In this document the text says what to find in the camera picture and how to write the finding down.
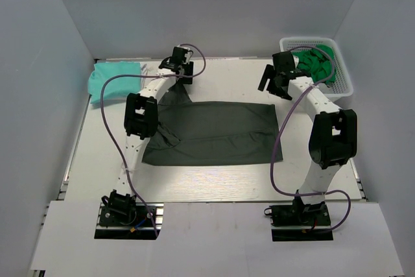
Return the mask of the dark grey t shirt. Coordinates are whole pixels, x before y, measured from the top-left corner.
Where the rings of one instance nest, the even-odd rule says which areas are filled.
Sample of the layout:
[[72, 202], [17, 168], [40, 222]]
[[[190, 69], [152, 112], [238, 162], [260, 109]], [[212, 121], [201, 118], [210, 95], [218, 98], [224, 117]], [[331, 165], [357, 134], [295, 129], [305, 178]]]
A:
[[158, 105], [158, 130], [143, 163], [155, 166], [225, 166], [280, 162], [272, 155], [279, 132], [273, 104], [193, 102], [176, 84]]

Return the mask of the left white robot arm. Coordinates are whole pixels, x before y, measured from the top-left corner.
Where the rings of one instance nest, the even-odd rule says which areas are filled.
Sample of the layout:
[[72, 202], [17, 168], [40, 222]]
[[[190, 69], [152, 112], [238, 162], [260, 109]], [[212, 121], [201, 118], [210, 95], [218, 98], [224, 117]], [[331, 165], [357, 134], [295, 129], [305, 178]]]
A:
[[148, 75], [149, 83], [139, 92], [129, 93], [126, 97], [123, 126], [126, 132], [126, 145], [122, 148], [110, 130], [104, 112], [104, 94], [106, 87], [113, 81], [122, 78], [145, 78], [144, 75], [120, 74], [109, 78], [102, 85], [100, 92], [100, 111], [104, 127], [121, 157], [121, 172], [115, 189], [102, 203], [122, 224], [131, 224], [137, 217], [136, 201], [141, 201], [145, 208], [145, 200], [137, 192], [132, 183], [133, 170], [143, 159], [144, 151], [158, 129], [158, 104], [161, 98], [177, 82], [191, 84], [193, 78], [201, 74], [194, 73], [194, 62], [191, 60], [195, 45], [181, 43], [173, 48], [172, 55], [163, 59], [154, 75]]

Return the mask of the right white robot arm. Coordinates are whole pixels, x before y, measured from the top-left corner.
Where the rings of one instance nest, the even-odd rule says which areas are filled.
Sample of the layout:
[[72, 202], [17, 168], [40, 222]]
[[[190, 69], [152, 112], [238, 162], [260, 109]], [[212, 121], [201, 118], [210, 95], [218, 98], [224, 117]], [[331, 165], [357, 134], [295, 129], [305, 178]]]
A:
[[318, 87], [305, 70], [298, 67], [291, 51], [275, 53], [267, 65], [258, 89], [293, 101], [292, 114], [301, 106], [313, 123], [308, 143], [311, 164], [301, 187], [293, 194], [293, 216], [300, 224], [316, 217], [326, 199], [332, 179], [357, 153], [357, 114], [343, 110]]

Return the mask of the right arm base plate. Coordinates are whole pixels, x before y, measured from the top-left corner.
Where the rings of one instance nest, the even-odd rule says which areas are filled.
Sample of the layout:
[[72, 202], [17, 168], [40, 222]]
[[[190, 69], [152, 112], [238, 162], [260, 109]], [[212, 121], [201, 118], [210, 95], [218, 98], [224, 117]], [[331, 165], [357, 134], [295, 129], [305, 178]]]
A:
[[293, 205], [273, 205], [264, 209], [270, 218], [273, 242], [332, 241], [331, 219], [326, 205], [298, 214]]

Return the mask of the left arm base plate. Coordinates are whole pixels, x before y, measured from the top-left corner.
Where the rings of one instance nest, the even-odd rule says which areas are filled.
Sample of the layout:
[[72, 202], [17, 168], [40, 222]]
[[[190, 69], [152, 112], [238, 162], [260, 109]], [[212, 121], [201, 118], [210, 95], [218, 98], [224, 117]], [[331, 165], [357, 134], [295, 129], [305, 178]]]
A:
[[163, 204], [150, 205], [148, 211], [136, 204], [129, 216], [111, 211], [104, 204], [99, 208], [95, 239], [111, 240], [156, 240], [154, 229], [159, 234], [163, 222]]

